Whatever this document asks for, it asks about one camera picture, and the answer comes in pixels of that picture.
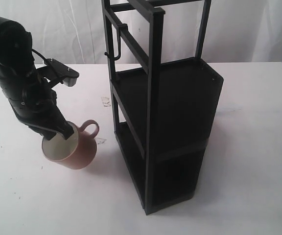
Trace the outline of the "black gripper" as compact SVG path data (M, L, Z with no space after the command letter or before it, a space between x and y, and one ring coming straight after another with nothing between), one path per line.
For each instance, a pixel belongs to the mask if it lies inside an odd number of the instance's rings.
M48 141L55 137L55 132L65 140L74 134L56 99L51 84L38 71L29 75L10 72L10 104L18 120Z

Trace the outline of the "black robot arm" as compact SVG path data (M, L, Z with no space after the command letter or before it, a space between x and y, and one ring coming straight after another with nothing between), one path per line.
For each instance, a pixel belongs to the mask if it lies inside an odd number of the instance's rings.
M53 87L72 87L78 77L77 71L34 50L31 33L20 23L0 17L0 87L21 123L46 140L73 135Z

